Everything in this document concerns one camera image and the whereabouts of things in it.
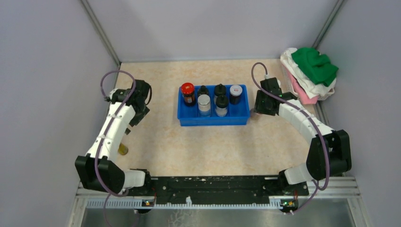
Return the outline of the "yellow label oil bottle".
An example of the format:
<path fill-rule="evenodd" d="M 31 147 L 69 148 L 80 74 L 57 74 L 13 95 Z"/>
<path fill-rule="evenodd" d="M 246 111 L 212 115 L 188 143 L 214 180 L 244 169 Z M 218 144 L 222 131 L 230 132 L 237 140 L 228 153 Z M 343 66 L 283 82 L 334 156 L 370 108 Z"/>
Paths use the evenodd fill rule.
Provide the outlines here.
<path fill-rule="evenodd" d="M 124 145 L 123 143 L 120 143 L 119 147 L 118 147 L 118 153 L 122 156 L 127 155 L 129 152 L 129 148 Z"/>

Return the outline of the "blue plastic divided bin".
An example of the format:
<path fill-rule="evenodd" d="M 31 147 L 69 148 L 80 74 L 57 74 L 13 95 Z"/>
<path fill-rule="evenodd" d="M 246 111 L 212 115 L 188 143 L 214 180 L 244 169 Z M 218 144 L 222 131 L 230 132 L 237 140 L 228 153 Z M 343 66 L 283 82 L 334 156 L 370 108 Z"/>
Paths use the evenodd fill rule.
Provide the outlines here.
<path fill-rule="evenodd" d="M 227 114 L 224 117 L 217 116 L 214 103 L 214 85 L 207 85 L 211 98 L 210 116 L 201 116 L 198 105 L 187 106 L 184 101 L 181 88 L 178 88 L 178 107 L 177 119 L 181 126 L 221 126 L 221 125 L 246 125 L 250 117 L 250 107 L 248 102 L 247 87 L 240 84 L 243 89 L 238 104 L 228 104 Z"/>

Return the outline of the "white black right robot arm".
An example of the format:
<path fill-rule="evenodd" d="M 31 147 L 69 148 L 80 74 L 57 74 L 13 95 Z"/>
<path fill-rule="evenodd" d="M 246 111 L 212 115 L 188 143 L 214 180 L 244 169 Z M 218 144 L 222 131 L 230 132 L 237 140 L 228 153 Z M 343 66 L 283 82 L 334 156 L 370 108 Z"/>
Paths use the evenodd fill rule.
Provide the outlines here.
<path fill-rule="evenodd" d="M 310 145 L 304 163 L 280 171 L 277 188 L 281 194 L 290 195 L 298 183 L 325 179 L 326 170 L 329 170 L 329 176 L 335 176 L 352 168 L 350 139 L 346 131 L 336 131 L 320 122 L 292 93 L 282 92 L 276 78 L 264 79 L 260 86 L 254 111 L 284 118 Z"/>

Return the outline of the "silver cap white bead jar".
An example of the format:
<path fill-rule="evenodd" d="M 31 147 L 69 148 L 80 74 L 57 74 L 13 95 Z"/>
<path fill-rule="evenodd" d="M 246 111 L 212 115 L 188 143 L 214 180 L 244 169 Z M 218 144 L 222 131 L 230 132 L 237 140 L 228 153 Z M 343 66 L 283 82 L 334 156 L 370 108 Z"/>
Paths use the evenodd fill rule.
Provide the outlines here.
<path fill-rule="evenodd" d="M 200 117 L 211 116 L 211 101 L 209 95 L 202 94 L 198 97 L 198 113 Z"/>

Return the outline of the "black pourer cap grain jar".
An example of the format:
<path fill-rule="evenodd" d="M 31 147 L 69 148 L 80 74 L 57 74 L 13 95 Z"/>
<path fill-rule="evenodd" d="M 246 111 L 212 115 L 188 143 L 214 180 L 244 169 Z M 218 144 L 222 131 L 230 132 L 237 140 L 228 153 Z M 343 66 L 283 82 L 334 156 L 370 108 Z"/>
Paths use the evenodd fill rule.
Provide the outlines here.
<path fill-rule="evenodd" d="M 227 93 L 227 87 L 223 84 L 218 84 L 214 87 L 214 97 L 225 96 Z"/>

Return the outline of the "pink cap bottle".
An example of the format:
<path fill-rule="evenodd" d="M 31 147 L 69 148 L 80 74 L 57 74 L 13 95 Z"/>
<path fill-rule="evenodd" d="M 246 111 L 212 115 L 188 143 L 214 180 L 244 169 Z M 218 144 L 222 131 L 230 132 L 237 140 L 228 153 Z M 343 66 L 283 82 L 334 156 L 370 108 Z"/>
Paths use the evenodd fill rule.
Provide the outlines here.
<path fill-rule="evenodd" d="M 254 108 L 250 110 L 250 120 L 256 121 L 260 118 L 260 114 L 255 111 Z"/>

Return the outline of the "white lid brown jar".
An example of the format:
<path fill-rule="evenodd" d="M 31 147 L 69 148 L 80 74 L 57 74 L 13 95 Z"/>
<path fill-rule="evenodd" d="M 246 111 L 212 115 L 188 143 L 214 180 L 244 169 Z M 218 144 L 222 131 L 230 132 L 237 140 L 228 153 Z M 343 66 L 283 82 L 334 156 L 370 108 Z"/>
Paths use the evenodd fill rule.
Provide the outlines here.
<path fill-rule="evenodd" d="M 236 105 L 240 102 L 241 100 L 241 95 L 243 92 L 243 89 L 240 85 L 232 85 L 229 89 L 230 96 L 229 96 L 229 102 L 232 105 Z"/>

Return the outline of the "red cap brown sauce bottle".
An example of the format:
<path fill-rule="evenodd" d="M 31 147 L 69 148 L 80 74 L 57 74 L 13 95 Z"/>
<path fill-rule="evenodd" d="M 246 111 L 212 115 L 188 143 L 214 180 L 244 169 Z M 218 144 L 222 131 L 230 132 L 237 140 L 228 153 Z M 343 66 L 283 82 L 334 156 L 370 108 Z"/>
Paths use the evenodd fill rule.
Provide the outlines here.
<path fill-rule="evenodd" d="M 186 106 L 194 106 L 196 104 L 195 87 L 192 83 L 183 83 L 181 85 L 181 93 Z"/>

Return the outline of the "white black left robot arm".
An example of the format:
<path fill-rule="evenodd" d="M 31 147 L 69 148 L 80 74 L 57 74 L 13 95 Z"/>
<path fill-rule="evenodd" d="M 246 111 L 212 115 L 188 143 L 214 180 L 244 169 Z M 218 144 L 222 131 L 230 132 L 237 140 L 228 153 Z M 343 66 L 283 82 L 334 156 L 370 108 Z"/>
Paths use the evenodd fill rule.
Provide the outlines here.
<path fill-rule="evenodd" d="M 145 170 L 121 170 L 115 161 L 124 135 L 149 112 L 146 100 L 151 95 L 150 84 L 136 80 L 134 90 L 113 89 L 105 98 L 110 105 L 100 133 L 86 154 L 75 161 L 85 189 L 120 194 L 134 188 L 139 195 L 150 193 L 152 183 Z"/>

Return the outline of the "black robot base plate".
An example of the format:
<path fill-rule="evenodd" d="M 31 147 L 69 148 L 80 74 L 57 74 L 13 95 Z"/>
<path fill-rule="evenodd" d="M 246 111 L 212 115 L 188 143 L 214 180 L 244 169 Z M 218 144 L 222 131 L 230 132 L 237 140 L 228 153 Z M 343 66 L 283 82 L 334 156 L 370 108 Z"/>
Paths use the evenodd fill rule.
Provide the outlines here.
<path fill-rule="evenodd" d="M 129 196 L 162 196 L 178 192 L 250 192 L 267 196 L 309 195 L 306 182 L 282 187 L 276 175 L 153 176 L 144 186 L 128 190 Z"/>

